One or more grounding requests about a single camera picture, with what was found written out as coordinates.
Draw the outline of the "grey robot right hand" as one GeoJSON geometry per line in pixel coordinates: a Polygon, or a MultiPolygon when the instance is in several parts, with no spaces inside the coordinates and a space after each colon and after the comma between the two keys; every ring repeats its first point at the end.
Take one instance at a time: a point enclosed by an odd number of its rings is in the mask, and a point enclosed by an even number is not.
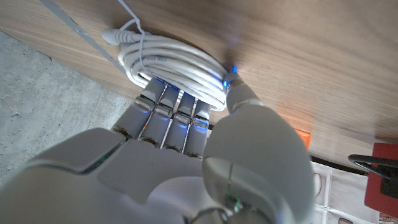
{"type": "Polygon", "coordinates": [[[155,78],[111,129],[29,160],[1,188],[2,223],[310,223],[302,138],[229,73],[229,114],[155,78]]]}

